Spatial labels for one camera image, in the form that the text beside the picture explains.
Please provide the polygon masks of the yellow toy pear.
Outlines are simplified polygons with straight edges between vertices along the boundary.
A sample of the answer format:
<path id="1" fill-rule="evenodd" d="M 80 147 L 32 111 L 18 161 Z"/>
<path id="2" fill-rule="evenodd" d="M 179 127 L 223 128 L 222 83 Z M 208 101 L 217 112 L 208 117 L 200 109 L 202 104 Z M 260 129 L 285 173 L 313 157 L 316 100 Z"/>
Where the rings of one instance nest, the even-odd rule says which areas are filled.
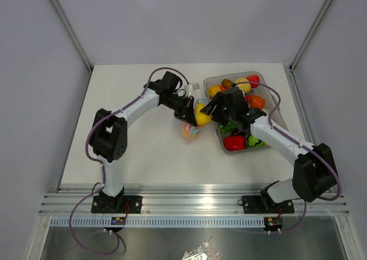
<path id="1" fill-rule="evenodd" d="M 204 108 L 205 106 L 202 103 L 197 103 L 196 106 L 196 121 L 197 121 L 197 125 L 198 126 L 205 126 L 208 123 L 210 123 L 212 121 L 212 116 L 211 115 L 206 115 L 203 112 L 201 112 L 201 110 Z"/>

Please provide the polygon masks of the orange pink toy peach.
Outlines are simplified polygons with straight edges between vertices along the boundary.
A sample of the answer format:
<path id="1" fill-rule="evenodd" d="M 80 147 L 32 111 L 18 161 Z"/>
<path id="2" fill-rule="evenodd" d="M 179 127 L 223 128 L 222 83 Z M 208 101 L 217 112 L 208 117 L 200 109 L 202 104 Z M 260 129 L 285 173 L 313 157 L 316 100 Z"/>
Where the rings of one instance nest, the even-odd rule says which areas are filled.
<path id="1" fill-rule="evenodd" d="M 200 131 L 200 127 L 194 127 L 188 123 L 183 123 L 181 126 L 181 136 L 188 142 L 194 141 Z"/>

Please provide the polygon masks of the clear zip top bag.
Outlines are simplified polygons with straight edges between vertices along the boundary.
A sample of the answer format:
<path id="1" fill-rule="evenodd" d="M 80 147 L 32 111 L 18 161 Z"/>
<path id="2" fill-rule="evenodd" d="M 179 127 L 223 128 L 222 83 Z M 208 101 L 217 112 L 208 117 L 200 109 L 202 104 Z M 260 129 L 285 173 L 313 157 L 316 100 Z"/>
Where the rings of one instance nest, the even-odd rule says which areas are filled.
<path id="1" fill-rule="evenodd" d="M 192 141 L 197 138 L 198 133 L 204 129 L 212 121 L 211 115 L 206 115 L 201 110 L 208 104 L 207 99 L 195 99 L 194 100 L 194 117 L 197 122 L 197 126 L 192 126 L 186 122 L 181 124 L 181 136 L 187 141 Z"/>

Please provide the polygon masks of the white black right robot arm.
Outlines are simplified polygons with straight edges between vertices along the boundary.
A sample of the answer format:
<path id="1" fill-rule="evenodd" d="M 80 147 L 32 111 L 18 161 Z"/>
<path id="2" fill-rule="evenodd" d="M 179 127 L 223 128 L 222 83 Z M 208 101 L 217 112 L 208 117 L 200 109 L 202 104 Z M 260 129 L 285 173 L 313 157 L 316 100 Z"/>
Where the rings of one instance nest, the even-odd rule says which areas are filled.
<path id="1" fill-rule="evenodd" d="M 270 115 L 251 108 L 241 89 L 232 87 L 218 92 L 201 112 L 221 125 L 234 123 L 237 129 L 265 142 L 293 166 L 290 179 L 276 181 L 261 190 L 259 200 L 263 210 L 273 212 L 289 200 L 301 199 L 306 203 L 327 200 L 323 194 L 332 187 L 341 193 L 331 149 L 324 143 L 309 143 L 281 128 Z"/>

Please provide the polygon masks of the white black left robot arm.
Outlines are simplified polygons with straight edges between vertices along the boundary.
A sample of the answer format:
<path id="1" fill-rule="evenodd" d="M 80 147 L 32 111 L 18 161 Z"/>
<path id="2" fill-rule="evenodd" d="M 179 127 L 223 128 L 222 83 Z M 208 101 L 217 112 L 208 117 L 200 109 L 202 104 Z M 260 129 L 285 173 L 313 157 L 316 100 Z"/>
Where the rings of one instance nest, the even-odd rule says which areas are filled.
<path id="1" fill-rule="evenodd" d="M 176 119 L 197 126 L 194 98 L 178 94 L 184 82 L 188 80 L 178 70 L 158 68 L 149 76 L 143 91 L 127 104 L 112 111 L 103 108 L 97 111 L 85 143 L 85 153 L 101 167 L 98 205 L 112 213 L 124 207 L 124 186 L 116 163 L 127 149 L 128 128 L 143 114 L 164 105 L 174 111 Z"/>

